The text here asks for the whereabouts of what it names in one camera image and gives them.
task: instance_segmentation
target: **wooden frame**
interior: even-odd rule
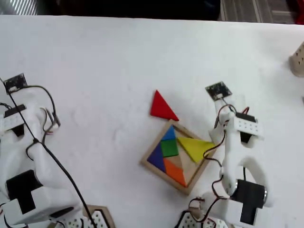
[[[205,170],[205,168],[206,168],[206,166],[208,164],[208,160],[204,160],[203,159],[201,161],[201,163],[199,164],[199,167],[196,169],[196,171],[195,171],[195,173],[194,173],[194,175],[193,175],[193,177],[192,177],[192,179],[189,182],[189,184],[188,184],[187,187],[182,186],[181,184],[179,184],[178,182],[176,182],[174,179],[172,179],[171,177],[169,177],[166,173],[162,172],[161,170],[159,170],[158,168],[156,168],[154,165],[152,165],[151,163],[149,163],[147,161],[147,159],[149,158],[150,154],[153,152],[153,150],[155,149],[155,147],[157,146],[157,144],[161,141],[161,139],[166,134],[167,130],[170,128],[171,125],[173,125],[173,127],[177,131],[181,132],[182,134],[186,135],[189,138],[200,139],[194,133],[190,132],[185,127],[179,125],[177,122],[175,122],[173,120],[169,120],[166,123],[166,125],[164,126],[164,128],[162,129],[162,131],[158,134],[158,136],[154,140],[153,144],[149,147],[147,153],[142,157],[140,163],[142,165],[144,165],[145,167],[147,167],[152,172],[154,172],[156,175],[160,176],[165,181],[167,181],[168,183],[170,183],[176,189],[180,190],[181,192],[183,192],[186,195],[189,195],[190,192],[192,191],[195,183],[198,181],[199,177],[201,176],[201,174]]]
[[[108,210],[107,207],[104,206],[95,206],[95,205],[87,205],[89,212],[91,213],[91,215],[94,213],[95,210],[102,210],[103,212],[103,216],[105,217],[105,219],[107,220],[108,224],[109,224],[109,228],[115,228],[115,224],[114,221],[112,219],[112,216]],[[84,216],[88,217],[86,210],[83,208],[82,213]],[[57,225],[57,223],[51,223],[49,224],[49,226],[47,228],[55,228]]]

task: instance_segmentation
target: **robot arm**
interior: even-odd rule
[[[34,102],[31,90],[13,96],[22,101],[18,109],[35,138],[41,141],[46,113]],[[0,191],[9,200],[2,206],[9,224],[59,220],[81,209],[78,197],[64,184],[63,173],[42,144],[33,144],[17,108],[0,116],[0,139]]]
[[[222,85],[213,85],[217,87],[217,92],[222,93],[216,94],[214,99],[219,122],[209,133],[215,144],[225,137],[219,148],[225,150],[219,177],[222,177],[222,187],[229,198],[219,200],[211,208],[210,215],[232,225],[250,228],[267,220],[265,207],[271,207],[274,203],[269,178],[265,172],[263,129],[255,117],[235,112],[226,105],[232,104],[238,110],[241,110],[239,107],[245,107],[244,99],[232,100],[231,93],[224,100],[225,89]],[[248,169],[255,183],[237,179],[238,167]],[[203,211],[207,211],[216,200],[212,192],[203,194],[202,198],[205,200],[201,203]]]

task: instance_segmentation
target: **green square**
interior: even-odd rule
[[[161,151],[163,157],[179,155],[175,139],[161,141]]]

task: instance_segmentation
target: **wooden base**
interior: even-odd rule
[[[91,215],[94,213],[94,211],[101,210],[103,216],[105,217],[104,219],[109,224],[109,228],[115,228],[114,221],[113,221],[112,216],[107,207],[95,206],[95,205],[88,205],[87,207],[89,208],[89,212],[91,213]],[[83,209],[82,213],[85,217],[87,217],[87,213],[86,213],[85,209]],[[57,224],[55,224],[55,223],[51,223],[47,228],[54,228],[56,225]]]
[[[180,190],[186,195],[189,195],[191,190],[193,189],[195,183],[205,170],[208,160],[202,160],[199,164],[196,164],[191,160],[191,158],[188,156],[188,154],[183,150],[182,147],[179,147],[179,155],[181,159],[181,163],[184,170],[184,177],[187,186],[182,186],[178,182],[176,182],[174,179],[169,177],[166,173],[162,172],[160,169],[156,168],[154,165],[149,163],[147,159],[149,158],[150,154],[153,152],[155,147],[158,145],[158,143],[162,140],[163,136],[166,134],[170,126],[173,125],[174,130],[176,132],[176,137],[188,137],[188,138],[194,138],[194,139],[200,139],[198,136],[193,134],[192,132],[188,131],[185,127],[179,125],[177,122],[173,120],[169,120],[162,131],[159,133],[159,135],[154,140],[153,144],[148,149],[147,153],[142,157],[140,163],[147,167],[149,170],[163,178],[165,181],[170,183],[172,186],[174,186],[176,189]]]

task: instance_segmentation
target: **white table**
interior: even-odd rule
[[[180,124],[209,139],[216,114],[204,87],[224,81],[264,123],[276,227],[301,227],[304,79],[288,57],[303,37],[297,25],[1,16],[0,76],[24,72],[49,89],[62,127],[47,143],[118,228],[173,227],[190,198],[210,190],[215,164],[185,197],[139,160],[165,124],[149,116],[155,89]],[[0,96],[9,102],[4,88]]]

